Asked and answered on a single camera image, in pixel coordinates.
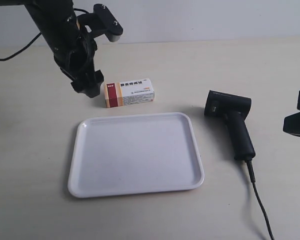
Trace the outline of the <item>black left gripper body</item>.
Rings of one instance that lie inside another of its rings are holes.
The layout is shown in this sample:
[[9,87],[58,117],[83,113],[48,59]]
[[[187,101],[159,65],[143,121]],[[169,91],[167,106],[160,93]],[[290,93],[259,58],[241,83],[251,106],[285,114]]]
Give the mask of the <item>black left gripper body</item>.
[[81,27],[75,40],[74,48],[65,52],[64,60],[54,57],[60,70],[72,82],[93,83],[95,81],[94,56],[98,49],[93,38],[85,27]]

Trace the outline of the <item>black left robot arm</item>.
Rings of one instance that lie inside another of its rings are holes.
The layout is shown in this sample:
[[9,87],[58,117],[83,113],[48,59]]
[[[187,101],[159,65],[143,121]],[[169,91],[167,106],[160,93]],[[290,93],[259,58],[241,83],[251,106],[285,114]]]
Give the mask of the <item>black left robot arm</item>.
[[53,52],[60,70],[71,80],[75,92],[94,98],[104,82],[95,71],[97,44],[81,26],[71,0],[33,0],[25,8]]

